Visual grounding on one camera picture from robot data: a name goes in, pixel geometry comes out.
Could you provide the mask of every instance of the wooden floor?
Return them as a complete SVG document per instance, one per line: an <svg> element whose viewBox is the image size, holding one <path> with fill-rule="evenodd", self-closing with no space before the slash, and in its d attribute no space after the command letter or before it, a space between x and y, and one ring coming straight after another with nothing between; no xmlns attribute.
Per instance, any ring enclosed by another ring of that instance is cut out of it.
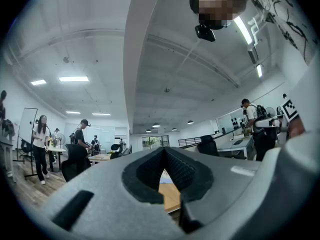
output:
<svg viewBox="0 0 320 240"><path fill-rule="evenodd" d="M4 165L4 156L1 154L0 162ZM17 159L17 153L13 151L13 159ZM67 155L60 157L61 162L67 159ZM47 170L49 172L49 178L45 178L45 185L42 185L38 176L31 176L25 179L24 175L29 175L31 171L31 163L29 160L25 162L13 162L14 174L16 176L16 183L13 182L12 177L7 178L8 184L11 186L13 192L16 194L18 200L23 203L40 207L48 197L57 191L60 187L66 184L65 178L61 172L51 172L49 168L49 156L46 155ZM33 161L33 171L36 173L36 165ZM58 159L55 168L59 168Z"/></svg>

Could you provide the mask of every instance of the cap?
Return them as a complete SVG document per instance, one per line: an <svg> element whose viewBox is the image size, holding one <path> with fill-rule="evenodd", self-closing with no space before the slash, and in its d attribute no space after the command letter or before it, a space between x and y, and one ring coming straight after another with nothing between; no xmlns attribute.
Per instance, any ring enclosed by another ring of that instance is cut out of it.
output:
<svg viewBox="0 0 320 240"><path fill-rule="evenodd" d="M89 125L89 122L88 122L88 120L87 120L87 119L82 119L82 120L81 120L81 123L84 123L86 126L88 126L88 125Z"/></svg>

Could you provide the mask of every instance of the backpack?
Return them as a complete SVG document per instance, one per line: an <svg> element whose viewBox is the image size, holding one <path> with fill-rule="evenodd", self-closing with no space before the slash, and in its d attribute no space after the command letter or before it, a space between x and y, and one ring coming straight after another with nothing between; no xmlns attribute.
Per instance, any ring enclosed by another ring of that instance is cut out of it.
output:
<svg viewBox="0 0 320 240"><path fill-rule="evenodd" d="M257 106L249 105L249 106L255 107L255 109L256 109L256 115L258 116L258 118L260 118L260 117L265 117L265 118L267 118L267 111L266 111L266 109L265 109L264 106L261 106L261 105L257 105Z"/></svg>

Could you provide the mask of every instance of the white ceiling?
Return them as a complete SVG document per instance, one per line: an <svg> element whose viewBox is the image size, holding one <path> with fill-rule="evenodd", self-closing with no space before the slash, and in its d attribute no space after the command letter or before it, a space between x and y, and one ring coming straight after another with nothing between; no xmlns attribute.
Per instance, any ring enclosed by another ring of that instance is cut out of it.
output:
<svg viewBox="0 0 320 240"><path fill-rule="evenodd" d="M249 2L241 15L243 22L257 12ZM170 132L173 127L184 128L188 120L206 120L195 115L212 99L237 91L246 81L259 83L247 43L235 23L215 31L215 42L198 39L198 24L189 0L158 2L137 75L134 134L145 133L155 122ZM258 34L256 50L264 74L275 66L275 28L268 24Z"/></svg>
<svg viewBox="0 0 320 240"><path fill-rule="evenodd" d="M31 0L3 50L17 78L56 111L127 120L123 48L131 0ZM88 76L89 82L58 77ZM47 84L33 86L45 79Z"/></svg>

